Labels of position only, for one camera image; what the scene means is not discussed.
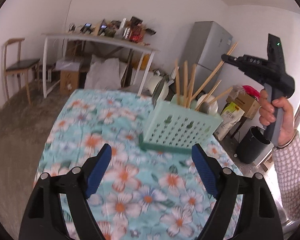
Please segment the floral tablecloth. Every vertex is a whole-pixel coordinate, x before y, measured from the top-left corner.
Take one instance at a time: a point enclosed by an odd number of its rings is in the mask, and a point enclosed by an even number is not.
[[[206,192],[190,155],[138,147],[138,135],[152,110],[148,97],[76,90],[45,144],[35,182],[42,172],[56,176],[82,166],[104,143],[112,147],[106,174],[88,199],[107,240],[195,239],[216,202]],[[204,150],[222,167],[241,174],[213,136]],[[225,239],[233,235],[241,202],[238,196]],[[61,203],[69,234],[78,239],[65,195]]]

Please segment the cardboard box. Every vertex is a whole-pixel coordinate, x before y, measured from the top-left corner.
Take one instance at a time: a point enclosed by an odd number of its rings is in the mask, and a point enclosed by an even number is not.
[[[68,41],[66,57],[81,56],[85,49],[85,41]]]
[[[71,95],[79,87],[79,72],[61,71],[60,93],[62,95]]]
[[[234,102],[237,106],[239,106],[244,111],[243,116],[248,119],[253,119],[260,108],[259,102],[247,93],[239,93],[235,100],[232,100],[229,96],[226,101],[228,103]]]

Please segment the snack package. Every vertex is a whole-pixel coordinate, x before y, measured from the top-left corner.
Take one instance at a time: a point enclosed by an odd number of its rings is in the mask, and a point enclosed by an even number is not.
[[[234,102],[231,102],[221,113],[223,122],[214,132],[214,136],[218,141],[223,140],[230,129],[241,119],[244,111],[237,106]]]

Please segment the white wall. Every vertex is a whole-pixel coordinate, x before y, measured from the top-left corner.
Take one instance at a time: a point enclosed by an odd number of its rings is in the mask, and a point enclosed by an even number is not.
[[[296,83],[295,93],[289,99],[296,110],[300,104],[300,14],[267,6],[230,6],[226,12],[223,27],[233,35],[234,41],[238,41],[232,53],[237,57],[250,54],[267,58],[268,33],[281,38],[286,71],[294,77]],[[220,79],[222,82],[215,91],[216,95],[234,84],[251,85],[259,91],[263,88],[236,67],[228,64],[223,66]],[[225,99],[226,97],[218,101],[220,106],[225,105]],[[259,114],[252,121],[246,121],[240,130],[241,139],[249,127],[261,126],[258,119]]]
[[[154,57],[154,64],[171,71],[193,23],[214,20],[221,24],[227,7],[221,0],[73,0],[67,27],[71,23],[95,24],[103,18],[139,17],[157,31],[154,36],[145,38],[160,50]]]
[[[60,32],[70,0],[7,0],[0,9],[0,106],[6,101],[2,79],[2,46],[10,38],[25,37],[21,58],[42,58],[41,33]],[[49,50],[49,61],[57,55],[58,42]],[[17,46],[8,50],[8,64],[16,60]],[[16,77],[8,77],[10,96],[18,90]]]

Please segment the wooden chair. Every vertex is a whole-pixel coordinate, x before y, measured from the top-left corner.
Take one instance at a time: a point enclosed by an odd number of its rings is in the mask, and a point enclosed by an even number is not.
[[[9,102],[9,92],[8,92],[8,84],[7,84],[7,76],[8,75],[17,75],[18,78],[18,87],[19,91],[21,89],[21,78],[20,75],[25,74],[25,80],[26,80],[26,90],[27,90],[27,97],[29,104],[31,105],[31,99],[30,99],[30,90],[29,90],[29,83],[28,83],[28,71],[32,68],[36,68],[37,70],[37,79],[38,79],[38,89],[40,89],[40,79],[39,79],[39,61],[40,59],[26,59],[26,60],[20,60],[21,58],[21,43],[25,40],[25,38],[14,38],[8,40],[4,44],[4,60],[3,60],[3,75],[4,75],[4,85],[6,88],[7,93],[7,100]],[[18,61],[7,68],[7,48],[9,45],[14,44],[18,42]]]

